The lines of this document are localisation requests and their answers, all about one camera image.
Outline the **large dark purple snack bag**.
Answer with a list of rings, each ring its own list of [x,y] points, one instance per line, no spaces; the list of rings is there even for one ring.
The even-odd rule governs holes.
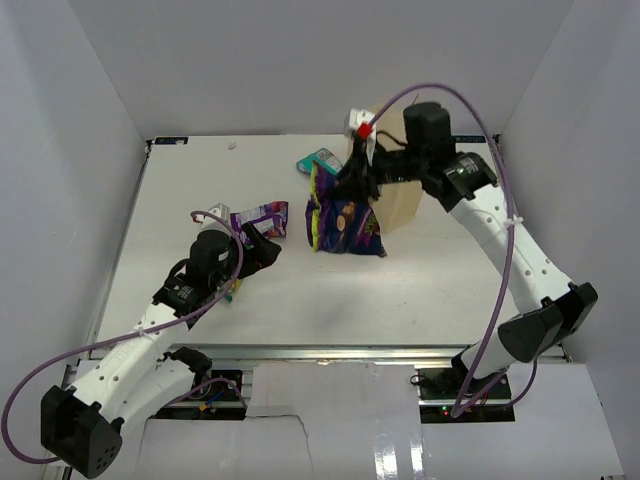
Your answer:
[[[310,197],[306,204],[307,239],[314,252],[354,254],[384,258],[380,225],[367,202],[329,198],[335,176],[314,163]]]

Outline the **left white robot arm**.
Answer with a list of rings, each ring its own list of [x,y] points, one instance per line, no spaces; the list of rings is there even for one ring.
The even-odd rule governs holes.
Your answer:
[[[281,248],[250,223],[249,245],[218,223],[201,229],[189,255],[169,271],[136,324],[69,387],[51,387],[41,400],[41,444],[88,479],[114,462],[123,438],[171,400],[205,396],[210,363],[192,350],[171,346],[193,328],[213,301],[241,279],[271,266]]]

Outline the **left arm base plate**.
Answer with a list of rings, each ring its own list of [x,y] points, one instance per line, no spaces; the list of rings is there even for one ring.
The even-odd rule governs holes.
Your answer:
[[[243,370],[212,370],[202,380],[225,378],[228,382],[215,382],[201,387],[185,400],[162,408],[154,416],[157,420],[242,421],[246,408],[232,384],[246,403],[251,396],[253,374]]]

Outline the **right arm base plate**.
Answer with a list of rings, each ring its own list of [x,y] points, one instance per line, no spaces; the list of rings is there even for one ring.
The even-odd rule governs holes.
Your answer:
[[[462,386],[464,376],[458,377],[453,368],[421,368],[415,371],[409,382],[417,389],[420,419],[427,424],[463,423],[511,423],[515,413],[509,402],[512,391],[503,375],[490,389],[485,390],[491,377],[473,380],[462,397],[461,405],[471,401],[479,392],[483,394],[458,417],[453,407]]]

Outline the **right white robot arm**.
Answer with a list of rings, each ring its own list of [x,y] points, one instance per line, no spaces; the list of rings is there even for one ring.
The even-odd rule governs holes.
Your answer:
[[[338,194],[362,200],[379,197],[388,184],[420,183],[476,240],[502,274],[502,296],[517,314],[457,354],[453,390],[472,399],[488,378],[516,362],[529,363],[574,334],[598,300],[594,287],[577,284],[543,252],[509,205],[506,189],[478,154],[458,150],[448,111],[437,102],[403,111],[405,138],[395,150],[377,140],[374,115],[354,109],[346,121],[349,158],[338,175]]]

